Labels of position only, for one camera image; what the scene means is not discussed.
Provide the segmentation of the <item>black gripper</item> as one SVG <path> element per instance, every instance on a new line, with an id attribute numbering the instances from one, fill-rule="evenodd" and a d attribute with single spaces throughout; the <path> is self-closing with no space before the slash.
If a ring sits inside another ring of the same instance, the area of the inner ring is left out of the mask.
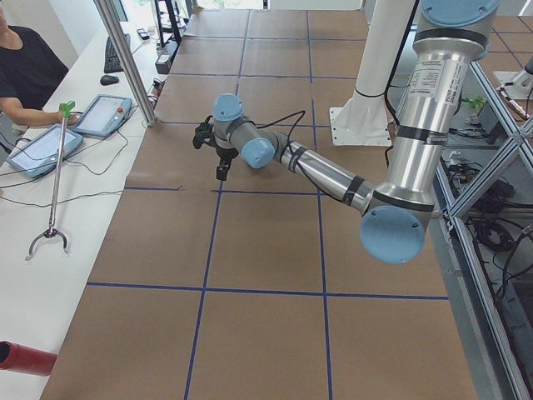
<path id="1" fill-rule="evenodd" d="M 217 180 L 227 180 L 227 174 L 232 164 L 232 160 L 238 157 L 238 151 L 235 148 L 224 148 L 217 146 L 216 153 L 220 162 L 216 168 Z"/>

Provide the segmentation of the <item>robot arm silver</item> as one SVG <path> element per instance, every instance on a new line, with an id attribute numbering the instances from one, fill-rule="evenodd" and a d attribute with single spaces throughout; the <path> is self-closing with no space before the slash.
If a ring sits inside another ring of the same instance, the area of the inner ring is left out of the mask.
<path id="1" fill-rule="evenodd" d="M 259 169 L 272 161 L 357 209 L 362 246 L 385 263 L 406 263 L 424 247 L 434 215 L 430 190 L 470 64 L 488 50 L 496 1 L 379 1 L 351 98 L 331 110 L 337 145 L 390 144 L 384 182 L 374 185 L 244 113 L 241 99 L 217 97 L 195 131 L 225 180 L 235 158 Z"/>

